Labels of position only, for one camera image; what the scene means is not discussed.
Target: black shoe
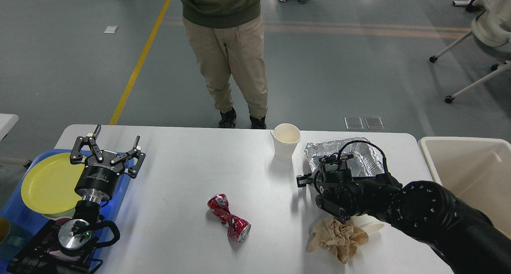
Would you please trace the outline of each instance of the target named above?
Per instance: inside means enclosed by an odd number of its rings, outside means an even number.
[[[252,122],[252,129],[266,129],[264,119],[266,119],[266,116],[261,119],[256,119],[251,115],[250,121]]]
[[[225,113],[221,111],[220,115],[222,115],[222,119],[218,122],[218,128],[234,128],[236,126],[237,116],[234,108]]]

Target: green sweatshirt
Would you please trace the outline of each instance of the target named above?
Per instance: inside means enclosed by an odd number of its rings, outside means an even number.
[[[184,18],[205,27],[236,27],[261,14],[261,0],[181,0],[181,2]]]

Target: blue tray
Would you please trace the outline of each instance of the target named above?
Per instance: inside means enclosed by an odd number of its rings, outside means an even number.
[[[71,150],[67,149],[51,149],[42,154],[39,154],[33,161],[30,168],[27,170],[25,175],[23,176],[22,181],[18,184],[14,193],[11,195],[5,206],[0,210],[0,217],[5,217],[9,221],[14,222],[15,224],[23,227],[25,230],[31,232],[31,234],[35,235],[48,221],[49,219],[42,216],[40,213],[34,212],[25,205],[22,200],[22,183],[27,176],[27,173],[40,161],[48,158],[52,155],[59,153],[70,153]],[[82,151],[82,154],[86,157],[91,155],[89,151]],[[129,161],[126,163],[126,168],[133,166],[133,161]],[[117,184],[117,188],[115,189],[115,194],[113,199],[110,200],[108,205],[101,208],[101,214],[105,216],[106,220],[115,221],[117,218],[117,213],[119,213],[119,208],[121,208],[121,203],[124,199],[124,195],[126,194],[126,190],[128,189],[128,185],[131,181],[131,178],[127,174],[122,174],[119,183]],[[95,232],[95,236],[99,236],[100,242],[110,240],[111,234],[110,229],[102,229]],[[101,248],[94,251],[92,257],[96,259],[100,259],[101,256]],[[8,262],[0,261],[0,274],[7,274],[7,266]]]

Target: office chair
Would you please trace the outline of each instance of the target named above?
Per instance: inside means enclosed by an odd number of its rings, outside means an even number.
[[[439,57],[451,48],[474,34],[477,46],[486,54],[496,58],[500,63],[491,66],[492,73],[455,94],[446,96],[446,103],[452,103],[463,92],[490,80],[505,70],[511,69],[511,0],[476,0],[474,5],[483,6],[485,10],[472,21],[471,31],[438,54],[430,57],[429,61],[435,63]]]

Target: label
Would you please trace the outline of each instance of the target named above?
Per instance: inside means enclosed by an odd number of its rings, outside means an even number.
[[[225,206],[226,206],[226,205],[225,205],[225,201],[223,200],[223,198],[222,198],[222,197],[217,197],[217,203],[218,203],[218,205],[220,205],[220,207],[222,207],[222,208],[225,208]]]

